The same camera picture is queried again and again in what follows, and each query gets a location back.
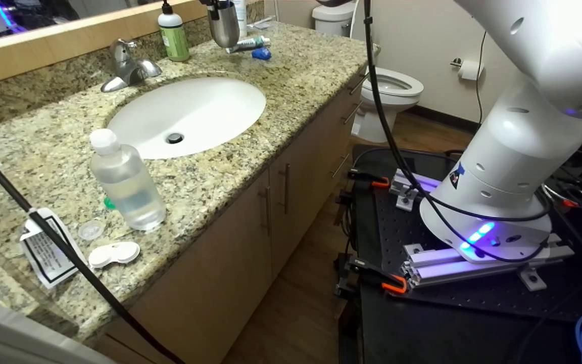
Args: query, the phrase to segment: toilet paper roll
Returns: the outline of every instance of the toilet paper roll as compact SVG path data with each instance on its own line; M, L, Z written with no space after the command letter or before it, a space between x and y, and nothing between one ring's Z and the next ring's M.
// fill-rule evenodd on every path
M479 67L475 61L462 61L458 67L458 78L462 81L479 81L484 67Z

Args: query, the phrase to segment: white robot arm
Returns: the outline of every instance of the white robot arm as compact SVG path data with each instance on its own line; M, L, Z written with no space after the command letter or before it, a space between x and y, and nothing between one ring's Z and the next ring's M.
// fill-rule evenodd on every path
M457 1L521 74L506 87L460 162L433 191L448 205L423 199L420 216L469 260L517 262L536 254L552 230L534 191L582 143L582 1Z

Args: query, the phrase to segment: blue led light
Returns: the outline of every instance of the blue led light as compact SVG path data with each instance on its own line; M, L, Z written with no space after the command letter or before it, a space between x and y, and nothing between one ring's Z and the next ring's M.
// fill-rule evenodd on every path
M475 244L481 236L483 236L481 232L475 232L475 234L471 234L466 241L469 241L471 244Z
M460 242L458 250L466 256L475 256L475 248L469 242Z
M8 12L0 5L0 17L5 22L8 27L14 27L11 17L8 16Z
M493 226L495 226L493 219L491 219L491 221L484 221L484 224L479 229L479 232L481 232L481 234L486 234L488 230L493 230Z
M495 221L484 221L483 226L479 226L466 241L471 244L475 244L479 239L483 239L488 230L493 230Z

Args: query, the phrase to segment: water bottle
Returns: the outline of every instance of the water bottle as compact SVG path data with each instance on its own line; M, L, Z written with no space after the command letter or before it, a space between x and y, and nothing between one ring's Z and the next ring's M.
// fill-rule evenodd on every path
M157 229L166 205L138 150L120 143L111 128L94 128L88 141L94 151L88 170L125 221L138 230Z

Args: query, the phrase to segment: wooden cabinet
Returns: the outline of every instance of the wooden cabinet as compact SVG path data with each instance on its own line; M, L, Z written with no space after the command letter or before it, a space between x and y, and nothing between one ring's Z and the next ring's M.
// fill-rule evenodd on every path
M319 213L338 178L342 178L357 95L360 78L353 78L268 168L272 191L272 275L282 269Z
M347 155L360 83L352 78L131 307L185 362L227 355L316 219ZM167 362L122 319L96 350Z

